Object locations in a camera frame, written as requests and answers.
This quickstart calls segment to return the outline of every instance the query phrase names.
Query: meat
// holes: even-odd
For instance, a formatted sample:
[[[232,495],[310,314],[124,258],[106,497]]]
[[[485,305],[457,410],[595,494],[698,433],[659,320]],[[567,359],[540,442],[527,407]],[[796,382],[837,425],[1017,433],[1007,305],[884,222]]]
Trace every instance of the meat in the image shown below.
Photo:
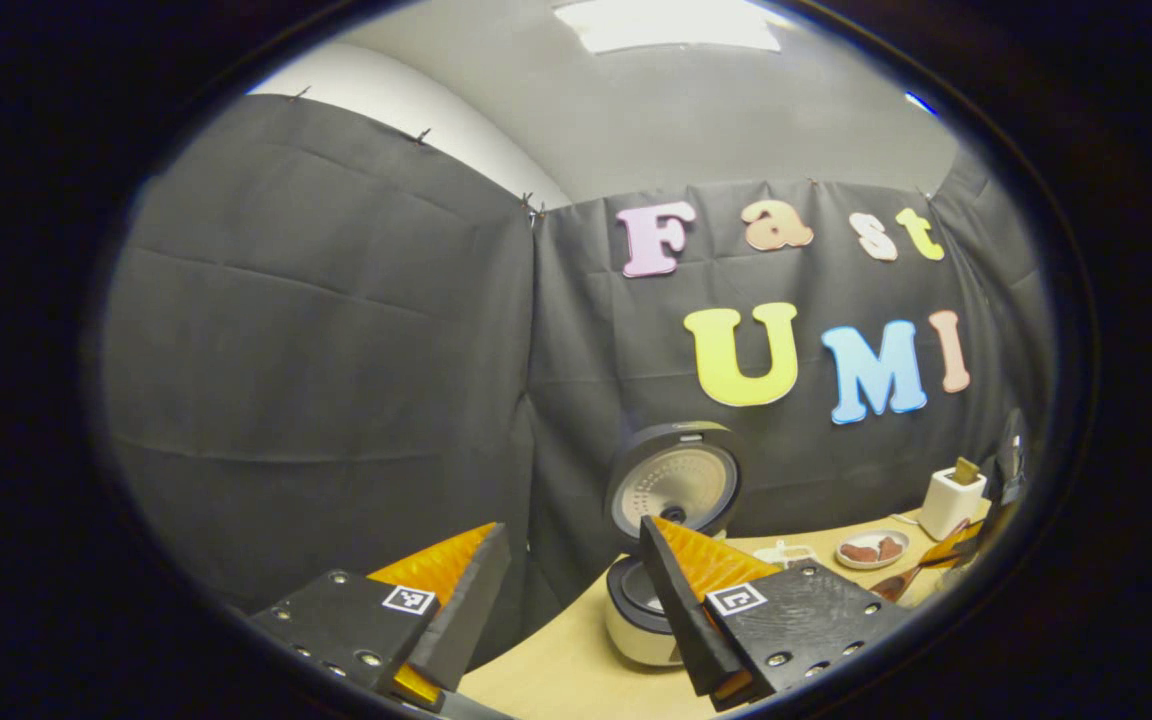
[[[890,538],[882,538],[882,541],[878,543],[878,559],[892,560],[892,558],[900,555],[902,550],[904,548],[900,546],[899,541],[893,541]]]
[[[838,552],[842,552],[842,555],[847,559],[855,560],[856,562],[877,562],[878,551],[872,547],[858,547],[854,544],[844,543],[844,546],[838,548]]]

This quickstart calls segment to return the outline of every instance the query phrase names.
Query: table surface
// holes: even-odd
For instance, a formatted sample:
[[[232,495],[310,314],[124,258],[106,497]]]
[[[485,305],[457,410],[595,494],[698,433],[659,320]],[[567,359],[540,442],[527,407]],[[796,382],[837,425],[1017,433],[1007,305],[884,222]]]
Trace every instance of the table surface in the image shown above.
[[[980,501],[972,520],[983,518],[990,507]],[[918,518],[918,510],[902,511],[909,520]],[[909,536],[910,546],[893,564],[878,570],[852,570],[835,558],[835,547],[846,538],[865,530],[900,530]],[[776,546],[812,547],[820,564],[870,588],[879,579],[889,578],[914,568],[923,553],[937,544],[922,525],[888,518],[818,530],[813,533],[771,536],[763,538],[727,538],[733,547],[753,553]],[[937,591],[937,583],[945,570],[923,570],[901,597],[900,605],[914,607]],[[564,719],[564,717],[602,717],[607,720],[642,717],[670,717],[687,720],[713,717],[714,708],[707,697],[696,697],[682,667],[658,669],[627,660],[613,646],[602,619],[607,594],[607,573],[599,575],[575,602],[558,617],[511,647],[492,662],[477,667],[461,680],[457,692],[494,707],[508,715],[530,720],[532,717]]]

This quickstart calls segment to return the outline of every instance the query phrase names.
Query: black fabric backdrop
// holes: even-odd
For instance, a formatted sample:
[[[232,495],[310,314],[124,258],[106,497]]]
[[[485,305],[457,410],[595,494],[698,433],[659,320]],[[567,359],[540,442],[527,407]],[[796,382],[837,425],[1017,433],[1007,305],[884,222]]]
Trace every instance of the black fabric backdrop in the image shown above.
[[[763,199],[794,205],[813,242],[746,245],[740,211]],[[669,200],[698,213],[676,272],[624,278],[617,211]],[[931,220],[945,260],[914,250],[901,209]],[[858,211],[886,225],[895,263],[861,249]],[[744,435],[732,531],[767,535],[910,509],[931,471],[992,454],[1014,407],[1040,420],[1055,346],[1037,240],[967,154],[933,200],[805,179],[687,187],[552,210],[532,237],[516,197],[442,152],[347,109],[243,97],[134,214],[104,325],[111,442],[183,568],[248,612],[325,569],[503,521],[511,570],[480,662],[614,559],[607,472],[637,429]],[[750,310],[773,301],[799,310],[794,389],[710,400],[682,319],[740,311],[741,369],[758,376],[770,356]],[[956,395],[937,310],[958,314],[972,373]],[[833,424],[820,333],[852,325],[877,351],[896,319],[915,324],[927,406]]]

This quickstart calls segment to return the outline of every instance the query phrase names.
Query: spatula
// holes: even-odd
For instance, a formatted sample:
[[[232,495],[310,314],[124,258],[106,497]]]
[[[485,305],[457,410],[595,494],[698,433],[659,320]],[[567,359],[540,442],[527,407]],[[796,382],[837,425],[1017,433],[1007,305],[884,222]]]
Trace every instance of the spatula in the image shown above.
[[[950,532],[945,539],[933,544],[927,552],[923,553],[923,558],[919,559],[918,564],[915,564],[909,570],[904,570],[900,575],[892,575],[890,578],[881,579],[873,588],[870,588],[869,592],[877,593],[887,602],[900,600],[901,596],[908,591],[909,585],[914,584],[914,578],[918,577],[923,568],[948,568],[948,566],[954,564],[961,555],[961,552],[955,546],[962,541],[972,539],[978,532],[980,532],[979,520],[970,525],[968,524],[968,520],[961,521],[954,528],[954,532]]]

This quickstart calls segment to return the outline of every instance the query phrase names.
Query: yellow letter u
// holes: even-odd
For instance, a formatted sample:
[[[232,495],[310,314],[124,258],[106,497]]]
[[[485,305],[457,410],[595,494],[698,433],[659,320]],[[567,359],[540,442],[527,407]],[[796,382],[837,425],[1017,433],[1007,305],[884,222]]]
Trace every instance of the yellow letter u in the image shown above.
[[[767,325],[772,369],[760,378],[745,378],[736,363],[736,325],[740,313],[726,306],[698,310],[682,325],[696,336],[696,374],[705,395],[723,406],[766,406],[785,397],[799,379],[799,355],[794,347],[791,320],[799,310],[788,302],[755,306],[755,319]]]

